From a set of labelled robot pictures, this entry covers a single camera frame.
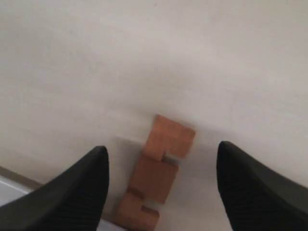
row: white surface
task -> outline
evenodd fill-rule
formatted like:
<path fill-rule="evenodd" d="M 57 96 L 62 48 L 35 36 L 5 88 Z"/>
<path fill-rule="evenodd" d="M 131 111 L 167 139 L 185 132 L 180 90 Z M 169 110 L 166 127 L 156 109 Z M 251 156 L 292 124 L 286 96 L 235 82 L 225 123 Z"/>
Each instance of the white surface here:
<path fill-rule="evenodd" d="M 114 208 L 155 113 L 195 125 L 159 231 L 227 231 L 217 145 L 308 185 L 308 1 L 3 0 L 0 164 L 46 182 L 98 144 Z"/>
<path fill-rule="evenodd" d="M 32 190 L 12 180 L 0 176 L 0 206 L 7 204 Z M 123 229 L 101 219 L 97 231 L 124 231 Z"/>

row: wooden block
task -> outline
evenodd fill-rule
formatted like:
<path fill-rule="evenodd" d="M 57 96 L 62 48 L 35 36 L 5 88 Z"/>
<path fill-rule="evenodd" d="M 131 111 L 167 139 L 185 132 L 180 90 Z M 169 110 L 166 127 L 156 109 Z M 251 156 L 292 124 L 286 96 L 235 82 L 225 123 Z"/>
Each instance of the wooden block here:
<path fill-rule="evenodd" d="M 193 129 L 157 115 L 142 154 L 157 161 L 161 161 L 165 153 L 183 158 L 188 154 L 194 137 Z"/>
<path fill-rule="evenodd" d="M 159 220 L 159 213 L 143 207 L 144 200 L 126 192 L 115 215 L 114 223 L 126 229 L 153 231 Z"/>
<path fill-rule="evenodd" d="M 129 188 L 149 200 L 164 204 L 179 167 L 141 155 L 131 177 Z"/>

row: floor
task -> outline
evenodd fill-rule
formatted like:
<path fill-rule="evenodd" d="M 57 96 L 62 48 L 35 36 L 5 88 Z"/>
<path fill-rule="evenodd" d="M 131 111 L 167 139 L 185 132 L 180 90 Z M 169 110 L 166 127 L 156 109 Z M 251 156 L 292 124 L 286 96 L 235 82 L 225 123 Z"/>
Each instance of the floor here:
<path fill-rule="evenodd" d="M 193 126 L 158 231 L 231 230 L 222 140 L 308 186 L 308 2 L 0 2 L 0 165 L 45 183 L 95 145 L 110 154 L 105 214 L 155 114 Z"/>

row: orange wooden block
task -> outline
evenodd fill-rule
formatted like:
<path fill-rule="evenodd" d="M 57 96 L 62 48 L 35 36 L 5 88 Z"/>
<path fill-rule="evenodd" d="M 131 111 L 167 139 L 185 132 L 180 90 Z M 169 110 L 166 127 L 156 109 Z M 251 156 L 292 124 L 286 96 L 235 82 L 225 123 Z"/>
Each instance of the orange wooden block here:
<path fill-rule="evenodd" d="M 158 161 L 165 153 L 183 158 L 188 154 L 194 137 L 193 129 L 157 115 L 142 154 Z"/>
<path fill-rule="evenodd" d="M 179 167 L 141 155 L 131 177 L 129 188 L 143 197 L 164 204 Z"/>
<path fill-rule="evenodd" d="M 159 213 L 143 207 L 144 200 L 126 192 L 115 215 L 114 223 L 126 229 L 153 231 L 159 220 Z"/>

